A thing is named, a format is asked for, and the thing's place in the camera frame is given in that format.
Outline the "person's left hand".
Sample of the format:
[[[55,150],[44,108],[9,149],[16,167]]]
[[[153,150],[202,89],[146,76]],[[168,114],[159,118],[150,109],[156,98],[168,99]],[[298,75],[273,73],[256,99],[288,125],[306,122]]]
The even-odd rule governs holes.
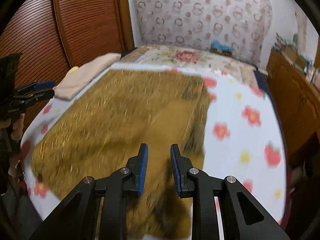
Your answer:
[[[5,121],[1,121],[0,127],[8,128],[12,127],[11,138],[12,140],[20,140],[23,135],[24,126],[24,116],[25,114],[19,114],[18,117],[9,118]]]

